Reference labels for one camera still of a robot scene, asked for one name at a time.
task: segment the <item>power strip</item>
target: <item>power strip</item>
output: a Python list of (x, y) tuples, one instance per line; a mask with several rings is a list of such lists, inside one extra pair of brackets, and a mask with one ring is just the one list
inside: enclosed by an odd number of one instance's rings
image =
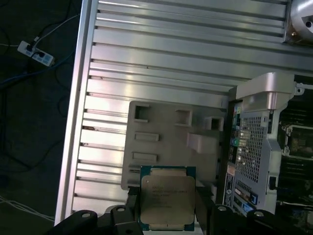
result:
[(18, 51), (24, 55), (27, 55), (28, 57), (31, 57), (34, 53), (36, 52), (42, 52), (41, 55), (35, 54), (32, 59), (38, 61), (39, 63), (42, 63), (43, 65), (46, 65), (48, 67), (50, 67), (51, 65), (54, 64), (54, 60), (55, 58), (42, 51), (39, 50), (38, 48), (33, 48), (32, 51), (27, 50), (27, 46), (30, 45), (29, 43), (25, 42), (25, 41), (21, 41), (21, 44), (18, 47)]

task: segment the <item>cable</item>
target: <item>cable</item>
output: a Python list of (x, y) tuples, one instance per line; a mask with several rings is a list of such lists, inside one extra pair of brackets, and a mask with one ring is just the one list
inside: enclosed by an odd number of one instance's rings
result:
[(65, 20), (64, 22), (62, 22), (60, 25), (58, 25), (57, 27), (55, 27), (53, 30), (51, 30), (50, 32), (48, 32), (46, 35), (42, 36), (40, 39), (37, 40), (37, 42), (35, 43), (35, 45), (33, 47), (36, 47), (37, 44), (42, 40), (44, 39), (45, 37), (49, 36), (51, 33), (53, 33), (55, 30), (57, 30), (59, 27), (61, 27), (62, 25), (64, 25), (65, 23), (69, 22), (70, 20), (73, 20), (75, 19), (76, 17), (78, 17), (78, 15), (76, 16), (72, 16), (71, 18), (68, 18), (67, 20)]
[(14, 207), (14, 208), (16, 208), (18, 210), (21, 210), (21, 211), (24, 211), (24, 212), (27, 212), (27, 213), (30, 213), (30, 214), (39, 216), (41, 218), (44, 218), (46, 220), (54, 222), (54, 217), (53, 216), (41, 214), (38, 211), (36, 211), (36, 210), (32, 209), (31, 207), (28, 207), (28, 206), (26, 206), (26, 205), (24, 205), (22, 203), (19, 203), (19, 202), (16, 202), (16, 201), (12, 201), (12, 200), (7, 200), (4, 197), (0, 196), (0, 204), (1, 203), (7, 203), (10, 206), (12, 206), (12, 207)]
[(55, 23), (51, 23), (51, 24), (46, 25), (46, 26), (39, 32), (39, 34), (38, 34), (37, 37), (40, 38), (40, 37), (43, 35), (43, 33), (45, 32), (45, 30), (46, 30), (47, 28), (49, 28), (50, 26), (55, 25), (55, 24), (62, 24), (64, 21), (66, 21), (67, 18), (68, 18), (68, 16), (69, 16), (71, 4), (72, 4), (72, 0), (69, 0), (68, 6), (67, 6), (66, 14), (65, 14), (64, 18), (63, 18), (61, 21), (58, 21), (58, 22), (55, 22)]
[(30, 170), (33, 170), (34, 168), (39, 166), (47, 158), (47, 156), (49, 155), (51, 150), (54, 149), (54, 147), (56, 147), (57, 145), (59, 145), (62, 142), (63, 142), (63, 140), (60, 140), (60, 141), (55, 142), (52, 146), (50, 146), (50, 148), (46, 151), (46, 153), (43, 155), (43, 157), (36, 164), (31, 166), (31, 168), (28, 168), (28, 169), (25, 169), (25, 170), (17, 170), (17, 171), (7, 170), (7, 169), (0, 169), (0, 171), (9, 172), (9, 173), (23, 173), (23, 172), (28, 172)]
[[(73, 64), (70, 63), (70, 62), (63, 63), (62, 65), (63, 65), (63, 66), (64, 66), (64, 65), (70, 65), (71, 67), (73, 67)], [(66, 85), (64, 85), (64, 84), (59, 80), (59, 78), (58, 78), (58, 70), (59, 70), (60, 68), (61, 68), (61, 66), (57, 67), (57, 68), (54, 70), (54, 78), (55, 78), (56, 82), (57, 82), (61, 87), (64, 88), (64, 90), (67, 90), (67, 91), (69, 92), (69, 91), (70, 91), (70, 88), (67, 87)]]
[(20, 45), (8, 45), (8, 44), (0, 43), (0, 46), (4, 46), (4, 47), (19, 47)]
[(60, 116), (63, 117), (63, 118), (67, 118), (67, 114), (66, 114), (66, 115), (62, 114), (62, 112), (61, 112), (61, 103), (62, 103), (64, 100), (66, 100), (66, 98), (68, 98), (68, 97), (69, 97), (68, 94), (62, 96), (62, 97), (59, 99), (58, 103), (57, 103), (58, 112), (59, 112)]
[(10, 0), (6, 1), (5, 3), (1, 4), (0, 5), (0, 8), (4, 7), (4, 6), (7, 6), (7, 4), (9, 4)]
[(2, 27), (0, 27), (0, 31), (4, 34), (4, 36), (6, 37), (6, 40), (7, 40), (7, 48), (6, 48), (5, 52), (4, 52), (4, 55), (5, 55), (9, 51), (9, 49), (11, 47), (11, 40), (10, 40), (10, 37), (7, 34), (7, 32)]
[(26, 73), (26, 74), (21, 74), (21, 75), (17, 75), (17, 76), (14, 76), (14, 77), (7, 78), (7, 79), (5, 79), (4, 81), (2, 81), (2, 82), (0, 83), (0, 86), (6, 84), (6, 83), (8, 83), (8, 82), (11, 82), (11, 81), (13, 81), (13, 80), (16, 80), (16, 79), (21, 79), (21, 78), (28, 77), (28, 76), (38, 75), (38, 74), (41, 74), (41, 73), (43, 73), (43, 72), (47, 72), (47, 71), (49, 71), (49, 70), (52, 70), (52, 69), (54, 69), (54, 68), (60, 66), (60, 65), (61, 65), (62, 63), (64, 63), (66, 60), (68, 60), (68, 59), (71, 57), (71, 55), (72, 55), (73, 53), (74, 53), (74, 51), (72, 51), (69, 56), (67, 56), (67, 57), (64, 58), (63, 60), (59, 61), (58, 63), (56, 63), (54, 66), (51, 66), (51, 67), (49, 67), (49, 68), (47, 68), (47, 69), (45, 69), (45, 70), (40, 70), (40, 71), (33, 72), (33, 73)]

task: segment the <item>black plastic part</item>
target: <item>black plastic part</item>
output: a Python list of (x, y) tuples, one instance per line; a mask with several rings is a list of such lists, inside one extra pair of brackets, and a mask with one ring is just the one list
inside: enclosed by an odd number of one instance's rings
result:
[(269, 118), (268, 118), (268, 134), (272, 133), (272, 129), (273, 129), (273, 117), (274, 117), (274, 111), (271, 110), (269, 112)]
[(135, 221), (139, 218), (140, 188), (130, 187), (125, 205), (131, 210)]
[(27, 45), (26, 50), (32, 52), (33, 51), (33, 46), (32, 45)]
[(78, 211), (46, 232), (46, 235), (89, 234), (97, 226), (98, 216), (94, 211)]
[(38, 55), (39, 55), (39, 57), (43, 58), (43, 57), (45, 56), (45, 53), (42, 52), (42, 51), (39, 51), (39, 52), (38, 52)]
[(270, 190), (276, 189), (276, 177), (270, 176), (268, 184)]

